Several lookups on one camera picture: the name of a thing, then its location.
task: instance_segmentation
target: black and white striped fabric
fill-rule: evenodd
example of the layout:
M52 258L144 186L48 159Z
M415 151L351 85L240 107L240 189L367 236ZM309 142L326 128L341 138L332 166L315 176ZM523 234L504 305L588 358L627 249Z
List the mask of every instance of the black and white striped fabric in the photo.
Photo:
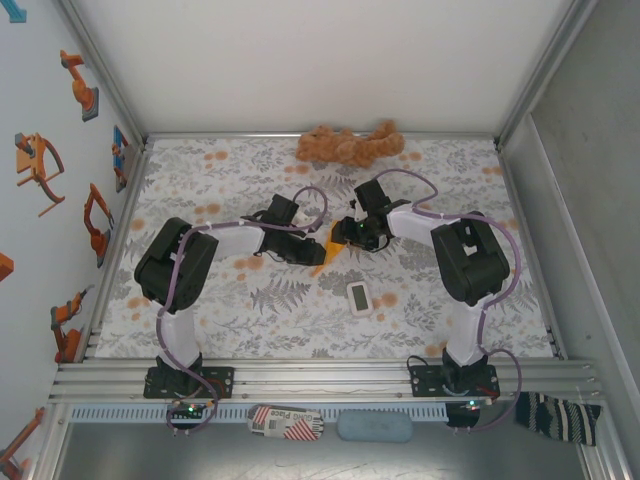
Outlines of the black and white striped fabric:
M559 400L541 393L522 392L516 422L529 430L563 442L596 444L596 421L602 407Z

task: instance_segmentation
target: orange teddy bear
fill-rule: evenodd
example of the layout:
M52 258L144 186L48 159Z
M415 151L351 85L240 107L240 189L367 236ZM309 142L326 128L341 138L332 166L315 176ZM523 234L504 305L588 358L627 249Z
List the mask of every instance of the orange teddy bear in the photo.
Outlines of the orange teddy bear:
M331 127L320 125L300 137L296 158L369 168L376 158L398 155L403 149L404 137L392 120L380 124L366 138L355 136L348 128L336 134Z

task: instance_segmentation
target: patterned mat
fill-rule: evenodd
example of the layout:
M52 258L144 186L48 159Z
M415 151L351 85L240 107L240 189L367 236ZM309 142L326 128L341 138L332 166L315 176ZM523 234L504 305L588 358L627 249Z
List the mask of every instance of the patterned mat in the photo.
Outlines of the patterned mat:
M452 213L480 210L503 222L520 242L489 140L408 140L403 154L378 160L370 170L298 162L296 143L295 138L155 142L96 356L157 354L154 317L133 270L173 216L193 224L236 220L266 208L274 193L291 198L313 184L330 199L329 218L315 235L324 244L331 219L350 213L354 187L385 168L402 167L427 176L440 189L425 207ZM429 193L408 175L391 174L381 183L392 200ZM302 210L317 215L320 197L304 197ZM513 266L508 243L497 237ZM345 249L315 278L312 270L268 256L214 262L195 311L197 341L205 357L440 355L455 319L432 248L394 239L376 254ZM375 298L376 311L369 318L354 318L349 310L346 285L357 280L365 280ZM515 293L490 311L485 343L506 346L518 356L552 355L526 261Z

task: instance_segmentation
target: blue eraser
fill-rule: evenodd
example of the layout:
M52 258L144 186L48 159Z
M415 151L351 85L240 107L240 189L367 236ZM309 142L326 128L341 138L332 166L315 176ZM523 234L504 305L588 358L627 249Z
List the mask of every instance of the blue eraser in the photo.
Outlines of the blue eraser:
M407 443L413 435L411 417L399 412L345 410L338 417L337 429L347 442Z

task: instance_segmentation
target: white wall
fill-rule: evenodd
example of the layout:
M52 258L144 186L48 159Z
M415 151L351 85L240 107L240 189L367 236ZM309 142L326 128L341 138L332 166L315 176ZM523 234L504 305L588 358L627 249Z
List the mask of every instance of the white wall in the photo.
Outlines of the white wall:
M102 192L116 221L126 190L115 192L111 143L118 123L100 91L99 116L83 123L71 91L71 75L60 65L60 49L77 53L70 34L52 2L20 0L26 24L10 24L0 11L0 252L15 262L15 271L0 282L0 448L43 405L55 373L56 345L50 330L50 309L63 305L79 290L99 287L102 270L83 224L83 205L93 182ZM90 71L79 67L90 86ZM49 200L27 176L16 173L14 135L35 132L47 138L62 158L65 172L50 182L65 200L38 218ZM45 155L47 173L55 171ZM105 216L94 208L94 224L107 228ZM80 327L90 318L97 288L82 313L72 320Z
M497 133L570 0L75 0L148 132Z

